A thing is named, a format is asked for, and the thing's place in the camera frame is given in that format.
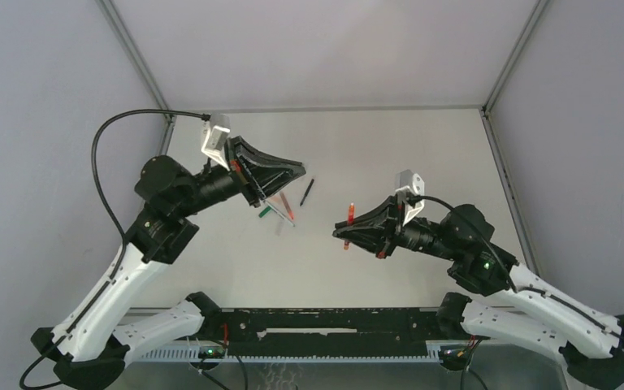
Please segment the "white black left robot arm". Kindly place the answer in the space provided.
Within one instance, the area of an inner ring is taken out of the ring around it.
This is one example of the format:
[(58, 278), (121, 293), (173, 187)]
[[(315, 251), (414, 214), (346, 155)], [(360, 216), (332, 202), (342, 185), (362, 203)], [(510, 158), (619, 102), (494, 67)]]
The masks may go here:
[(85, 299), (54, 327), (41, 327), (32, 344), (54, 363), (57, 384), (104, 389), (147, 353), (184, 338), (221, 343), (228, 333), (221, 308), (203, 292), (135, 323), (122, 324), (135, 297), (171, 266), (198, 232), (197, 213), (242, 196), (261, 202), (302, 177), (301, 162), (265, 154), (241, 137), (224, 142), (225, 163), (197, 174), (167, 155), (142, 168), (136, 193), (144, 205), (104, 276)]

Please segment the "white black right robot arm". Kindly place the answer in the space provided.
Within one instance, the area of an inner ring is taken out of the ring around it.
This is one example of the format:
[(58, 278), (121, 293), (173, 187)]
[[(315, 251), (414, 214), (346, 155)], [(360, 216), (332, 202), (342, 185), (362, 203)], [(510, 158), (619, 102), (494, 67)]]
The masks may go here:
[(492, 243), (493, 226), (471, 204), (448, 206), (439, 222), (412, 215), (426, 200), (392, 195), (337, 223), (333, 236), (377, 258), (402, 248), (449, 261), (460, 291), (446, 294), (437, 311), (442, 335), (517, 345), (594, 389), (624, 384), (624, 314), (594, 310), (530, 271)]

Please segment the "red pen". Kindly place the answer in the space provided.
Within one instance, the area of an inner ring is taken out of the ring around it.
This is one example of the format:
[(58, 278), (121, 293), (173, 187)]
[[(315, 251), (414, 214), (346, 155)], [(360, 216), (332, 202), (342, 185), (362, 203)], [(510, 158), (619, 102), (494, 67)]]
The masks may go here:
[[(348, 215), (347, 215), (347, 220), (346, 220), (348, 226), (350, 226), (353, 223), (354, 211), (355, 211), (355, 206), (354, 206), (354, 203), (351, 202), (349, 204)], [(344, 240), (344, 246), (343, 246), (344, 250), (348, 250), (349, 246), (350, 246), (350, 241)]]

